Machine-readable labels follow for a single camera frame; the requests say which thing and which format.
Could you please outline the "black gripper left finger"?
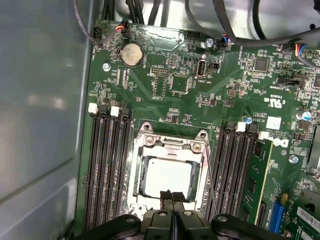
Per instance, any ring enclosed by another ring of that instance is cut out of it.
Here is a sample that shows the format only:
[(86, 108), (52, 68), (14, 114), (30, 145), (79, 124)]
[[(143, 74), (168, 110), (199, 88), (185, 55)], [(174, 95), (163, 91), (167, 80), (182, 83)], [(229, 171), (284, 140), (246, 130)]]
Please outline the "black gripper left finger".
[(170, 240), (173, 229), (173, 196), (160, 192), (160, 209), (148, 210), (143, 220), (124, 214), (75, 237), (76, 240)]

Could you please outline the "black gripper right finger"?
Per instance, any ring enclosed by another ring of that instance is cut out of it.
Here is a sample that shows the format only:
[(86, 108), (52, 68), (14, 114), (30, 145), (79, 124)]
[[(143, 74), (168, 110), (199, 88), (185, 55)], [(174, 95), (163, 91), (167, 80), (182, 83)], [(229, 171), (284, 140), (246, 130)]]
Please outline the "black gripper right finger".
[(207, 220), (200, 212), (184, 208), (182, 192), (172, 193), (176, 205), (181, 240), (281, 240), (283, 237), (257, 225), (228, 214), (218, 214)]

